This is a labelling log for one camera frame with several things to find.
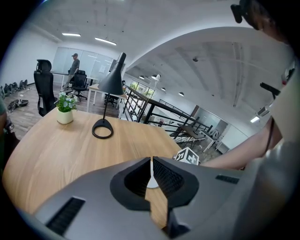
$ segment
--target chair headrest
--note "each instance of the chair headrest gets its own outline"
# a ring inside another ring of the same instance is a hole
[[[77,74],[85,75],[85,71],[83,71],[83,70],[78,70],[78,71],[77,71]]]
[[[52,68],[51,62],[49,60],[37,59],[37,71],[49,72]]]

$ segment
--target gray shirt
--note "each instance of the gray shirt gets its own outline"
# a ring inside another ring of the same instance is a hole
[[[72,67],[71,67],[71,70],[70,70],[70,75],[74,75],[76,68],[79,68],[79,63],[80,63],[79,59],[75,59],[73,61]]]

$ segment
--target cube with black symbols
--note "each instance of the cube with black symbols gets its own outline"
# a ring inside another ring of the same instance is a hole
[[[176,161],[199,165],[199,156],[189,147],[180,150],[175,158]]]

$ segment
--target lamp shade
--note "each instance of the lamp shade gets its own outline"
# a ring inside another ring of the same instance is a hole
[[[98,88],[102,92],[107,92],[114,95],[123,95],[123,85],[121,77],[121,69],[126,58],[125,53],[121,53],[116,64],[113,67],[111,73],[109,73],[105,79],[103,79]]]

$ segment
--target lamp stem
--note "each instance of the lamp stem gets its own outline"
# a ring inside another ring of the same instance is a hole
[[[105,118],[105,113],[106,113],[106,108],[107,108],[108,100],[109,100],[109,93],[107,94],[107,99],[106,99],[106,104],[105,104],[104,114],[103,114],[103,120]]]

